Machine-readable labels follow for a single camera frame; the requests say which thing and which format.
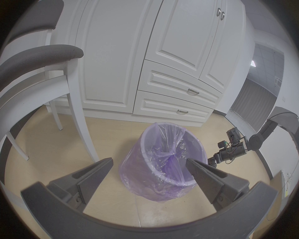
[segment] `knotted plastic bag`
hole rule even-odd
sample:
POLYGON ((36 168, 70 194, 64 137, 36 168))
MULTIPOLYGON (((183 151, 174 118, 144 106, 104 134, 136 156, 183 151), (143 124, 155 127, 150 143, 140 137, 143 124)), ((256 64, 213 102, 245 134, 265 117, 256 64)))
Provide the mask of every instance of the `knotted plastic bag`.
POLYGON ((196 182, 186 168, 187 158, 208 163, 201 142, 173 123, 154 123, 133 146, 119 167, 126 188, 152 201, 187 194, 196 182))

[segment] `white chair leg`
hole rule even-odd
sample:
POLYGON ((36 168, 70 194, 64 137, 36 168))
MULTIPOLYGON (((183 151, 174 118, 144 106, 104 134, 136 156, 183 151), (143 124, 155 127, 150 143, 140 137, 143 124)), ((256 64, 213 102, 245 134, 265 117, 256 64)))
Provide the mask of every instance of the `white chair leg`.
POLYGON ((11 135, 10 131, 6 133, 7 138, 11 142, 11 144, 14 146, 14 148, 18 151, 18 153, 26 160, 29 159, 29 157, 24 153, 24 151, 17 145, 14 137, 11 135))
POLYGON ((50 103, 51 111, 52 111, 52 114, 54 116, 55 122, 56 122, 59 130, 62 130, 63 128, 62 128, 61 122, 59 120, 59 117, 58 117, 58 114, 57 114, 57 110, 56 110, 54 101, 51 100, 51 101, 49 101, 49 103, 50 103))
POLYGON ((83 114, 83 108, 80 97, 80 89, 79 89, 79 79, 78 79, 78 59, 70 60, 67 63, 66 69, 66 78, 68 81, 68 87, 70 93, 67 94, 68 104, 70 106, 70 110, 76 125, 76 128, 79 132, 79 135, 84 143, 84 146, 89 153, 90 157, 94 162, 98 162, 99 156, 94 148, 92 143, 85 117, 83 114))

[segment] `gray upholstered backrest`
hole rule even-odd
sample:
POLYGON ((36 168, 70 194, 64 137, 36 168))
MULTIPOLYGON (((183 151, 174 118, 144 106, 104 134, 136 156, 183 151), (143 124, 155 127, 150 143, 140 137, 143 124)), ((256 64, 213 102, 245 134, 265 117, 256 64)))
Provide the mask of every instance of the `gray upholstered backrest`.
POLYGON ((64 2, 62 0, 37 2, 13 27, 8 42, 30 32, 55 29, 63 6, 64 2))
POLYGON ((0 91, 30 71, 81 58, 83 55, 80 48, 71 45, 41 46, 15 54, 0 65, 0 91))

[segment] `wooden floor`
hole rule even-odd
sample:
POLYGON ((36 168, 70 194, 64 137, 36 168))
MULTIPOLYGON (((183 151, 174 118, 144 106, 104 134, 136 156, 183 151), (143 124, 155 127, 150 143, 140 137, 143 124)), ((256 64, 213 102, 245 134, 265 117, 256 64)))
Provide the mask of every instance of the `wooden floor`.
MULTIPOLYGON (((70 115, 59 115, 59 131, 51 113, 41 107, 20 131, 16 141, 29 155, 24 160, 12 148, 5 169, 5 186, 16 195, 36 181, 49 181, 92 164, 70 115)), ((126 157, 149 123, 86 118, 87 126, 101 159, 112 157, 114 166, 100 184, 84 213, 116 224, 135 227, 160 227, 191 222, 215 213, 201 189, 196 186, 187 195, 164 203, 153 202, 129 192, 118 175, 119 163, 126 157)), ((227 140, 226 131, 233 128, 223 116, 212 114, 202 127, 186 127, 203 144, 208 157, 219 149, 217 143, 227 140)), ((269 184, 267 172, 255 152, 237 158, 218 169, 249 180, 269 184)), ((29 211, 14 205, 22 220, 40 237, 49 236, 29 211)))

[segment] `door handle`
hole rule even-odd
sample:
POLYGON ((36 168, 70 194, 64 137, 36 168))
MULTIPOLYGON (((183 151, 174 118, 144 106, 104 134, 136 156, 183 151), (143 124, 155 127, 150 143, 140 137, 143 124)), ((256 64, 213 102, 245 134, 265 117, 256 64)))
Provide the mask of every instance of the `door handle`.
POLYGON ((218 9, 217 9, 217 17, 219 17, 219 16, 220 16, 220 13, 221 13, 221 9, 220 9, 220 8, 218 8, 218 9))
POLYGON ((189 111, 183 111, 183 110, 178 110, 178 112, 184 113, 184 114, 188 114, 189 113, 189 111))
POLYGON ((194 91, 194 90, 192 90, 192 89, 190 89, 190 88, 189 88, 187 91, 193 92, 193 93, 195 93, 195 94, 197 94, 197 95, 199 94, 199 92, 194 91))
POLYGON ((222 12, 222 13, 221 13, 221 18, 220 18, 220 20, 222 21, 222 20, 224 19, 224 17, 225 17, 225 13, 222 12))

